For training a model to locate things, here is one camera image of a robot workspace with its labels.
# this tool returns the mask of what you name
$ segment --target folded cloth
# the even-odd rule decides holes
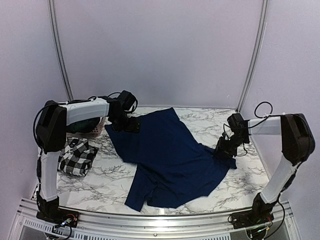
[[[88,139],[68,137],[58,159],[58,170],[63,173],[86,176],[99,148],[90,146]]]
[[[177,208],[208,196],[236,160],[213,157],[214,149],[194,139],[175,110],[155,111],[138,117],[140,133],[105,128],[117,154],[137,169],[125,204],[140,211],[149,206]]]

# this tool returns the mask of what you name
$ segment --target black and white plaid fabric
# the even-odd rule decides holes
[[[59,156],[58,170],[84,177],[91,168],[98,150],[99,148],[89,145],[88,139],[68,137]]]

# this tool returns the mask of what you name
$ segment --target marble tabletop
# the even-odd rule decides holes
[[[165,108],[138,107],[133,116],[144,115]],[[174,108],[180,120],[188,127],[194,138],[214,148],[223,132],[223,123],[235,111],[230,109]],[[178,208],[159,208],[144,204],[137,212],[124,203],[130,190],[136,165],[124,163],[103,129],[100,135],[80,135],[88,138],[99,151],[92,168],[85,177],[58,173],[57,190],[60,205],[76,209],[142,215],[187,215],[211,213],[250,207],[255,195],[269,179],[252,144],[246,144],[247,155],[241,147],[236,158],[237,169],[230,169],[207,197],[194,199]]]

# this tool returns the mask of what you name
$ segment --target dark blue cloth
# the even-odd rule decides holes
[[[114,132],[105,128],[116,152],[137,169],[125,204],[140,211],[149,206],[177,208],[188,201],[208,196],[236,169],[236,160],[213,158],[214,149],[194,139],[175,110],[155,111],[138,117],[140,133]]]

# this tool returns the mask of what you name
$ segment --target robotic arm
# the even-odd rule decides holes
[[[269,219],[274,219],[272,209],[281,193],[291,185],[299,166],[315,150],[315,139],[302,113],[251,120],[244,120],[240,113],[235,113],[227,121],[234,134],[226,139],[224,132],[220,137],[214,152],[220,159],[236,157],[237,148],[250,142],[249,135],[281,135],[282,156],[279,166],[267,186],[254,198],[252,210],[230,215],[230,222],[235,229],[269,222]],[[265,235],[266,232],[262,232],[251,239],[260,240]]]
[[[37,116],[40,113],[41,116],[35,128],[35,139],[41,156],[37,162],[37,218],[61,224],[67,220],[67,216],[73,216],[70,226],[77,226],[79,213],[59,208],[57,194],[58,158],[60,150],[65,147],[67,126],[83,120],[108,116],[115,131],[138,133],[140,123],[135,117],[127,116],[134,103],[138,103],[135,96],[124,90],[116,98],[100,96],[63,103],[51,100],[39,111]]]

